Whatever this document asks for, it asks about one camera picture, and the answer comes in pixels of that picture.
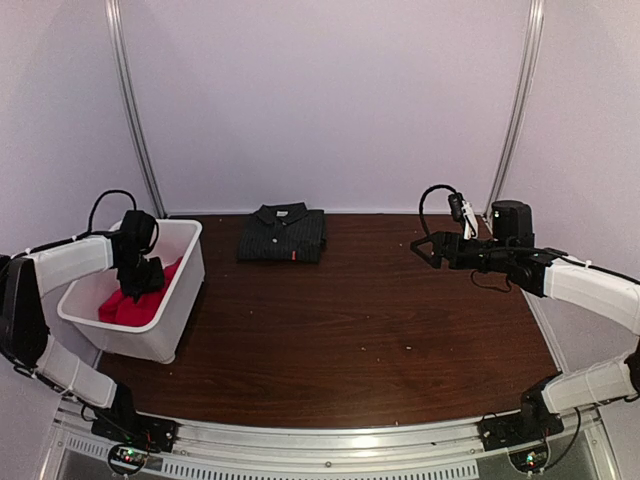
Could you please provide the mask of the red garment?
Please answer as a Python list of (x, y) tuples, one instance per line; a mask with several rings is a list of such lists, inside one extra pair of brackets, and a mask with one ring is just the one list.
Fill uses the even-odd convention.
[(165, 285), (161, 291), (143, 295), (135, 301), (116, 290), (98, 309), (98, 318), (103, 323), (143, 327), (153, 320), (157, 310), (182, 262), (179, 257), (164, 268)]

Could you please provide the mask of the dark pinstriped shirt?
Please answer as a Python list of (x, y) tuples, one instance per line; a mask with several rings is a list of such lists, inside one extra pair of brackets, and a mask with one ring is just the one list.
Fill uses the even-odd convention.
[(326, 244), (324, 210), (308, 209), (304, 202), (262, 205), (247, 219), (236, 259), (317, 264)]

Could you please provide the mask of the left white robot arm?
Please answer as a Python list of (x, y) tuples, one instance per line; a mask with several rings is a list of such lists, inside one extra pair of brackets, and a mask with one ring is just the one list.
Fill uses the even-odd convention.
[(122, 388), (50, 333), (42, 299), (59, 287), (111, 269), (117, 272), (121, 293), (133, 301), (162, 290), (161, 261), (146, 257), (158, 239), (158, 221), (141, 210), (129, 210), (113, 231), (89, 231), (1, 257), (1, 355), (19, 374), (93, 408), (109, 409), (104, 425), (123, 444), (143, 436), (142, 419), (122, 405), (113, 407)]

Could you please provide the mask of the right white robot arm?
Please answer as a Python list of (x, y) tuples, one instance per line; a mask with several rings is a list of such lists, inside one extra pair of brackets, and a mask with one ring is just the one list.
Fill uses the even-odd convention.
[[(492, 237), (480, 240), (471, 224), (471, 210), (460, 195), (449, 203), (463, 233), (426, 232), (410, 249), (431, 267), (498, 273), (507, 284), (540, 298), (579, 306), (609, 319), (633, 334), (639, 332), (638, 281), (581, 261), (552, 248), (538, 248), (532, 210), (515, 200), (491, 207)], [(551, 415), (584, 405), (639, 397), (639, 352), (632, 350), (606, 362), (544, 380), (524, 394), (526, 408), (513, 419), (519, 440), (535, 440), (551, 424)]]

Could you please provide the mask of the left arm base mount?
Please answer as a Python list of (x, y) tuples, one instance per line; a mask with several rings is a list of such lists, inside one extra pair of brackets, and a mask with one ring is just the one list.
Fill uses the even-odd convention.
[(134, 407), (131, 389), (124, 384), (117, 385), (109, 408), (93, 407), (93, 412), (96, 419), (91, 432), (94, 435), (151, 453), (170, 453), (173, 449), (177, 422), (139, 413)]

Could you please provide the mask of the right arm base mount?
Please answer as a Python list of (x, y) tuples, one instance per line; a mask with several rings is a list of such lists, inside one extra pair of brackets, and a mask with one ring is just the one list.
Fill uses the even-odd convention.
[(559, 415), (550, 413), (546, 407), (542, 390), (542, 384), (526, 390), (515, 413), (490, 413), (481, 418), (477, 429), (485, 451), (543, 441), (564, 431)]

